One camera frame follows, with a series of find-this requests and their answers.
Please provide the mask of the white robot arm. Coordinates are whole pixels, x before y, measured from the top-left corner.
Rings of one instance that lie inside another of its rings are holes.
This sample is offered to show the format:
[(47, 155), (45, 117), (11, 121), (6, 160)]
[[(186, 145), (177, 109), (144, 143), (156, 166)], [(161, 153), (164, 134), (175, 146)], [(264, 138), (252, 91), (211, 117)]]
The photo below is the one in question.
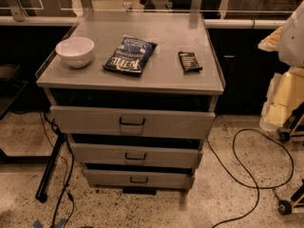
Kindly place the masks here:
[(271, 80), (259, 120), (263, 130), (276, 131), (304, 103), (304, 2), (257, 47), (277, 51), (279, 61), (290, 67), (282, 75), (276, 73)]

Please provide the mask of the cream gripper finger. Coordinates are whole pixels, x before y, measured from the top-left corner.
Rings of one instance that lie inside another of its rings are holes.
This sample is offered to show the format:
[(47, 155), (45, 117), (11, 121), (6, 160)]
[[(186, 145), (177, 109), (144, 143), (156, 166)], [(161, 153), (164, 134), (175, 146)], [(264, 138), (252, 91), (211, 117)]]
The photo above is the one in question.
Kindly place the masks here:
[(276, 73), (269, 84), (266, 97), (259, 127), (266, 131), (276, 131), (304, 102), (304, 68), (291, 67), (283, 74)]

